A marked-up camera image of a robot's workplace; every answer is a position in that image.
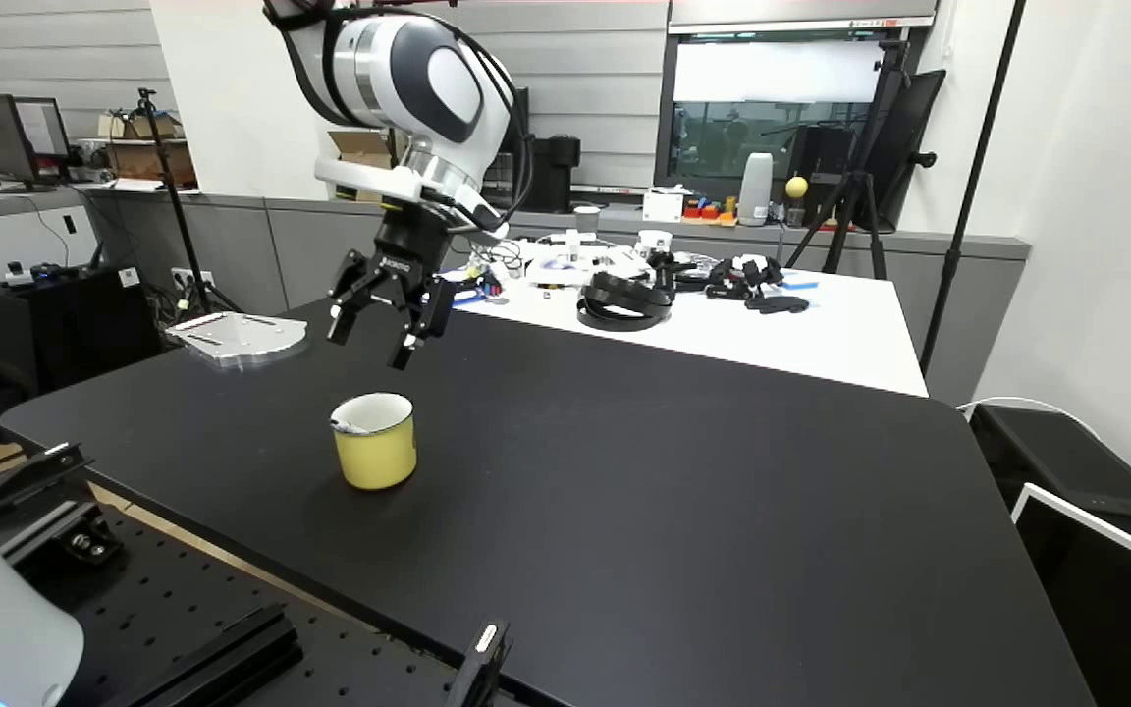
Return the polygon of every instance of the white cabinet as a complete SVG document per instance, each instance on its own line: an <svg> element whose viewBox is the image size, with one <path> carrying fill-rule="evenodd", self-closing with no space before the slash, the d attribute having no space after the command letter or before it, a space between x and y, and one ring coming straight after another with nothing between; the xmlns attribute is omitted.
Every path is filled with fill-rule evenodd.
<svg viewBox="0 0 1131 707"><path fill-rule="evenodd" d="M24 269L33 261L83 265L94 246L88 217L78 203L0 217L0 280L9 261Z"/></svg>

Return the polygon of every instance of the black box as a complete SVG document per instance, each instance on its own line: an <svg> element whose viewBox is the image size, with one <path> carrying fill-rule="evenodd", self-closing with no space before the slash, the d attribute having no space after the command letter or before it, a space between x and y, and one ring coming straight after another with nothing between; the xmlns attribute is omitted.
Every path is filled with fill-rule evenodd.
<svg viewBox="0 0 1131 707"><path fill-rule="evenodd" d="M1131 535L1131 462L1070 417L979 405L968 428L1006 502L1035 483Z"/></svg>

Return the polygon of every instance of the yellow cup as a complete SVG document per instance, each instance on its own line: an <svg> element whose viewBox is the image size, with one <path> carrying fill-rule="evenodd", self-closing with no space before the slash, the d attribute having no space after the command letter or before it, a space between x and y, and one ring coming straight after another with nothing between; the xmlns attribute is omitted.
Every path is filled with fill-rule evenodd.
<svg viewBox="0 0 1131 707"><path fill-rule="evenodd" d="M367 394L328 413L341 477L361 492L384 492L416 471L410 399Z"/></svg>

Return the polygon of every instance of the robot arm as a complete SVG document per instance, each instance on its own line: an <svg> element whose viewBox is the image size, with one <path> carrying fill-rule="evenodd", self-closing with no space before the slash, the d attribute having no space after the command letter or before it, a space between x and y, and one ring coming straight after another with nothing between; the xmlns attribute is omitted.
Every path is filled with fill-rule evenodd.
<svg viewBox="0 0 1131 707"><path fill-rule="evenodd" d="M349 254L328 309L328 339L344 339L358 309L389 303L408 313L392 366L442 335L450 290L439 280L447 238L502 238L507 217L484 201L511 117L515 83L469 35L396 7L336 7L333 0L265 0L281 30L306 102L336 125L396 131L408 136L405 165L374 170L319 162L328 183L382 191L389 203L375 254ZM519 133L519 180L530 183L526 125Z"/></svg>

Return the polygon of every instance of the metal pole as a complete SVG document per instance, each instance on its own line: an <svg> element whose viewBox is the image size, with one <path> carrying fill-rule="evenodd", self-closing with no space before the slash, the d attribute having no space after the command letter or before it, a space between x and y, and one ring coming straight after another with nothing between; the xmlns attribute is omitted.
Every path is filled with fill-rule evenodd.
<svg viewBox="0 0 1131 707"><path fill-rule="evenodd" d="M209 313L211 309L209 305L209 284L202 284L202 269L200 269L197 238L189 234L189 218L183 218L183 208L180 208L180 195L177 195L177 180L172 180L172 165L170 165L170 148L166 148L166 136L162 136L154 93L158 90L142 85L136 90L136 110L146 112L149 136L158 140L158 158L162 158L162 170L166 170L166 187L170 187L170 201L172 201L172 217L177 217L180 246L183 246L189 273L193 273L193 286L197 286L197 303L200 303L200 313Z"/></svg>
<svg viewBox="0 0 1131 707"><path fill-rule="evenodd" d="M1001 42L1001 59L996 59L996 74L993 74L993 90L990 90L990 106L985 106L985 125L981 125L981 136L973 145L973 162L968 162L968 178L967 178L955 238L948 238L947 261L943 261L943 286L935 294L927 339L924 339L924 354L920 354L924 373L927 373L935 343L943 335L943 318L947 318L948 286L955 286L955 273L959 273L973 191L981 183L981 170L985 170L985 158L990 158L996 106L1001 106L1001 93L1006 93L1009 59L1014 59L1014 48L1016 48L1019 28L1023 28L1023 7L1027 7L1027 0L1014 0L1006 42Z"/></svg>

